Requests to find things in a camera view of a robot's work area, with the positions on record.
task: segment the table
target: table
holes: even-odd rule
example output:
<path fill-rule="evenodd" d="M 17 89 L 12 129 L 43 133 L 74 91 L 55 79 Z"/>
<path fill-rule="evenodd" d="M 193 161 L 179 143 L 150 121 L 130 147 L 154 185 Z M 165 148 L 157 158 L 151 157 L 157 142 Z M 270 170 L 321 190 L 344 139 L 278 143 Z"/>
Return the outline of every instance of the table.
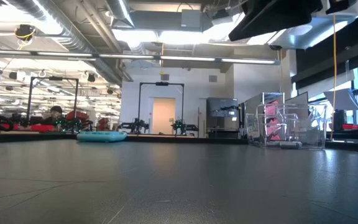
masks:
<path fill-rule="evenodd" d="M 358 152 L 0 143 L 0 223 L 358 223 Z"/>

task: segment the dark hair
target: dark hair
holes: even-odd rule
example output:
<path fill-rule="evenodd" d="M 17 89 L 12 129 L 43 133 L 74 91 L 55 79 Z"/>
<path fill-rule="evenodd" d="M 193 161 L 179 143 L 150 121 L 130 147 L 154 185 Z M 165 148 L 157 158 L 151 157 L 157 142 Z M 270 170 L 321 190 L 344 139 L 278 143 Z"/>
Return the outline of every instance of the dark hair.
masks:
<path fill-rule="evenodd" d="M 50 109 L 50 112 L 52 111 L 56 111 L 56 112 L 59 112 L 59 113 L 63 113 L 63 110 L 60 106 L 53 106 L 51 109 Z"/>

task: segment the yellow cable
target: yellow cable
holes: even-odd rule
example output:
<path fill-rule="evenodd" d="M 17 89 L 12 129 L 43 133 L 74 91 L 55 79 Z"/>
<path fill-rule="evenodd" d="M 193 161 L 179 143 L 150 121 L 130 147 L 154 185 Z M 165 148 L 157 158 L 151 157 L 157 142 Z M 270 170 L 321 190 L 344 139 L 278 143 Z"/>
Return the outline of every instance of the yellow cable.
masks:
<path fill-rule="evenodd" d="M 163 55 L 163 54 L 164 54 L 164 43 L 162 43 L 162 48 L 161 48 L 161 55 Z M 160 72 L 160 75 L 164 74 L 164 71 L 162 70 L 163 64 L 164 64 L 164 61 L 161 60 L 161 72 Z"/>
<path fill-rule="evenodd" d="M 330 140 L 333 140 L 334 135 L 334 117 L 335 117 L 335 92 L 336 92 L 336 31 L 335 31 L 335 23 L 336 18 L 334 14 L 334 103 L 333 103 L 333 126 L 331 129 L 331 137 Z"/>
<path fill-rule="evenodd" d="M 284 93 L 284 77 L 283 77 L 283 49 L 280 49 L 280 71 L 281 71 L 281 91 Z"/>
<path fill-rule="evenodd" d="M 35 33 L 35 29 L 31 32 L 31 34 L 27 34 L 27 35 L 24 35 L 24 36 L 18 36 L 18 35 L 16 35 L 16 31 L 17 31 L 17 29 L 15 30 L 15 36 L 17 37 L 17 38 L 27 38 L 27 37 L 30 37 L 31 35 L 33 35 L 34 33 Z"/>
<path fill-rule="evenodd" d="M 20 45 L 20 47 L 19 47 L 17 50 L 22 50 L 24 46 L 25 46 L 25 45 Z M 10 61 L 8 61 L 8 63 L 5 65 L 5 67 L 2 69 L 2 71 L 5 71 L 5 69 L 7 68 L 7 66 L 13 61 L 14 58 L 15 58 L 15 56 L 13 56 L 13 57 L 10 59 Z"/>

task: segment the person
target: person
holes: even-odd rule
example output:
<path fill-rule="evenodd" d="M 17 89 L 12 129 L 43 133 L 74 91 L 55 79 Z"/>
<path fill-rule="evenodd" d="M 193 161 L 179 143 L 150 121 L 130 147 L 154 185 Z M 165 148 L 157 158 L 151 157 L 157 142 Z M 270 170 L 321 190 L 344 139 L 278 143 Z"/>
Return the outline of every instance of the person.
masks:
<path fill-rule="evenodd" d="M 40 124 L 54 125 L 57 119 L 62 115 L 63 110 L 60 106 L 53 106 L 50 109 L 50 117 L 42 120 Z"/>

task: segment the door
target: door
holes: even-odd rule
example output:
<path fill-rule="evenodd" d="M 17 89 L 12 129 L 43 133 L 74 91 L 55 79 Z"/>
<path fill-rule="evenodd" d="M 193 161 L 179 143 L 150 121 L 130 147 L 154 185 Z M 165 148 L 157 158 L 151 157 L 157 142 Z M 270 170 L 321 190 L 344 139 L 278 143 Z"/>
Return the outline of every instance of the door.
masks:
<path fill-rule="evenodd" d="M 175 99 L 154 98 L 153 134 L 173 134 L 171 124 L 175 121 Z"/>

